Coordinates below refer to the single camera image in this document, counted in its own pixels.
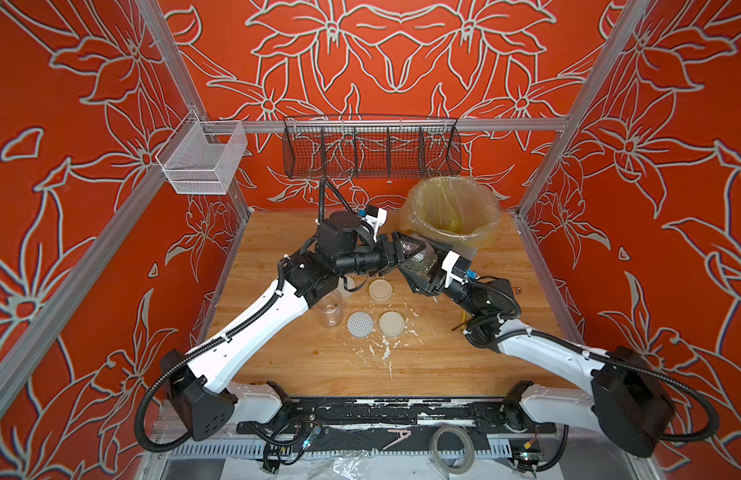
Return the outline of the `beige lid of back jar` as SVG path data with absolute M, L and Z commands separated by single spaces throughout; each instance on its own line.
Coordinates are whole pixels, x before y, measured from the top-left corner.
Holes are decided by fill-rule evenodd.
M 368 295 L 374 302 L 388 302 L 394 296 L 394 287 L 388 280 L 377 279 L 370 282 Z

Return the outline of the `beige lid of jar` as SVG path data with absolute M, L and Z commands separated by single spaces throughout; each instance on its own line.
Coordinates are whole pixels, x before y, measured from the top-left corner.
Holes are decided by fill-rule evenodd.
M 370 282 L 368 295 L 374 302 L 388 302 L 394 296 L 394 287 L 388 280 L 377 279 Z
M 399 312 L 385 312 L 379 320 L 379 326 L 386 337 L 398 337 L 406 330 L 406 318 Z

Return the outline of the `beige lid of front jar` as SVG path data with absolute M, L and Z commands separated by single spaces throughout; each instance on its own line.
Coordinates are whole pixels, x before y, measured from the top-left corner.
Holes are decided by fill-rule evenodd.
M 406 330 L 406 318 L 399 312 L 385 312 L 379 320 L 379 326 L 386 337 L 398 337 Z

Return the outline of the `glass jar patterned lid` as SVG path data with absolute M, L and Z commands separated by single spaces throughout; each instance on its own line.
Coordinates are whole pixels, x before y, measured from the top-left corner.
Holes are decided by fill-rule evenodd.
M 324 296 L 312 309 L 316 311 L 318 323 L 326 328 L 335 328 L 342 323 L 342 295 L 334 290 Z

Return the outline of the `glass jar beige lid front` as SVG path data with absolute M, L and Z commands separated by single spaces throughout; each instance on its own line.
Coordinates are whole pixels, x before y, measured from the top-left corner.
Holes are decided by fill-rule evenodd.
M 421 277 L 428 277 L 438 262 L 438 255 L 432 243 L 424 237 L 416 237 L 424 243 L 424 247 L 403 266 L 406 270 Z

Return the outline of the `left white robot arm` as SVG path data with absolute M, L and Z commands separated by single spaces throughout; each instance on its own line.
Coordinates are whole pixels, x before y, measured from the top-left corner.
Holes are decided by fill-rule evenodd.
M 268 289 L 228 326 L 189 352 L 160 362 L 160 389 L 186 427 L 182 441 L 205 440 L 232 419 L 240 397 L 228 386 L 282 328 L 338 288 L 348 275 L 383 276 L 427 249 L 423 238 L 382 234 L 382 212 L 337 211 L 318 222 L 299 250 L 278 262 Z

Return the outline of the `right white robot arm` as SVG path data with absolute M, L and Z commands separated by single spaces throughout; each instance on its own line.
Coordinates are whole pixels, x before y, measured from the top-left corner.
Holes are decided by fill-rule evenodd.
M 522 322 L 509 280 L 450 280 L 444 273 L 402 274 L 416 294 L 447 296 L 470 314 L 464 336 L 488 349 L 532 363 L 564 380 L 569 389 L 550 389 L 526 381 L 509 395 L 512 428 L 529 422 L 558 423 L 600 432 L 622 450 L 653 455 L 676 412 L 666 389 L 634 352 L 590 348 L 536 330 Z

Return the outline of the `translucent ribbed trash bin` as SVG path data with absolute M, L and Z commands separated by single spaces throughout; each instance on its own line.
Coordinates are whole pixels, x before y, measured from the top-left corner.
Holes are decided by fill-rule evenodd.
M 432 242 L 444 246 L 448 250 L 456 251 L 460 256 L 473 260 L 480 249 L 482 239 L 475 236 L 464 235 L 441 235 L 432 234 L 429 236 Z

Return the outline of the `clear tape roll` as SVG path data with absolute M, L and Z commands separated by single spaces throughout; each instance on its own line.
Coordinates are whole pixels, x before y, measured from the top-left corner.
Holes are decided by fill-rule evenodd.
M 468 473 L 476 460 L 476 448 L 465 428 L 439 427 L 430 440 L 429 459 L 434 472 L 443 479 Z

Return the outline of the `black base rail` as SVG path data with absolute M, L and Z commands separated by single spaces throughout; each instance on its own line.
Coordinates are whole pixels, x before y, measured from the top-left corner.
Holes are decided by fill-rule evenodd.
M 484 434 L 557 434 L 552 423 L 514 430 L 505 424 L 500 397 L 293 397 L 268 426 L 302 417 L 336 429 L 363 430 L 408 426 L 454 425 Z

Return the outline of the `clear plastic wall basket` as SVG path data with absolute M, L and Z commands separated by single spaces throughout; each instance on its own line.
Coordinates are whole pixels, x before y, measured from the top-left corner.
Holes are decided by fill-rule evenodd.
M 224 195 L 246 150 L 242 121 L 204 121 L 190 110 L 156 154 L 156 162 L 178 194 Z

